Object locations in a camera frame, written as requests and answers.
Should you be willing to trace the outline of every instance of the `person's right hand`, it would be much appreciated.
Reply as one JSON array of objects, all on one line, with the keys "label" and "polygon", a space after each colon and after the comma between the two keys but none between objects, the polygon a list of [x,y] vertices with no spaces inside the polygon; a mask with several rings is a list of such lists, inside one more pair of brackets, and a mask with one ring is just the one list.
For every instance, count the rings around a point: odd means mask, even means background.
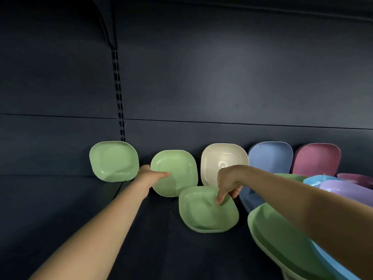
[{"label": "person's right hand", "polygon": [[227,193],[229,193],[232,198],[236,198],[242,189],[242,185],[237,181],[237,166],[239,165],[221,168],[217,173],[219,192],[217,193],[216,203],[218,205],[223,202]]}]

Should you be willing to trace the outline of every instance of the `person's left hand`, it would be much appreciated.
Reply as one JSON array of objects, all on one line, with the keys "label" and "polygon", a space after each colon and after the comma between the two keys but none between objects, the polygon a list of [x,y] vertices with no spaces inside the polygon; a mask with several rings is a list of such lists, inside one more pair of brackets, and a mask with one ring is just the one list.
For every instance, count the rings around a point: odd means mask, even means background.
[{"label": "person's left hand", "polygon": [[149,189],[159,180],[166,178],[170,172],[156,172],[150,169],[149,165],[142,165],[137,173],[134,183],[144,189],[144,198],[147,197]]}]

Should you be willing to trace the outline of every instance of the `forearm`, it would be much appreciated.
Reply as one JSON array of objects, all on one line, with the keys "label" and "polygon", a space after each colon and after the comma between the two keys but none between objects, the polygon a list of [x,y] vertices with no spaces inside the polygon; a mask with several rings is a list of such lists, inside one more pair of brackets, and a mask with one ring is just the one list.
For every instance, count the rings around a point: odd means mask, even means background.
[{"label": "forearm", "polygon": [[372,208],[254,167],[240,165],[232,174],[343,266],[371,278]]},{"label": "forearm", "polygon": [[77,231],[30,280],[104,280],[143,200],[131,183],[104,210]]}]

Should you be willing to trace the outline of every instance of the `person's left arm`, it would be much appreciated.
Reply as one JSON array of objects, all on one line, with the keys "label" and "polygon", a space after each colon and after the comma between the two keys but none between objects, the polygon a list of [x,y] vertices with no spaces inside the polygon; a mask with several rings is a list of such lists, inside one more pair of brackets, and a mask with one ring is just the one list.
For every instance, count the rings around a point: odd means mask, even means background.
[{"label": "person's left arm", "polygon": [[70,237],[30,280],[105,280],[149,189],[167,172],[140,168],[135,180]]}]

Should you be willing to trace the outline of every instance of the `person's right arm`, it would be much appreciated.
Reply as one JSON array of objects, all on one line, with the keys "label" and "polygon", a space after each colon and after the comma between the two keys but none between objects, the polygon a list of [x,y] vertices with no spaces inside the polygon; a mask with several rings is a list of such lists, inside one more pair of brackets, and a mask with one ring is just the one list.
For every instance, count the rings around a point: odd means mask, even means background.
[{"label": "person's right arm", "polygon": [[218,204],[248,186],[361,280],[373,279],[373,208],[244,165],[220,169],[218,185]]}]

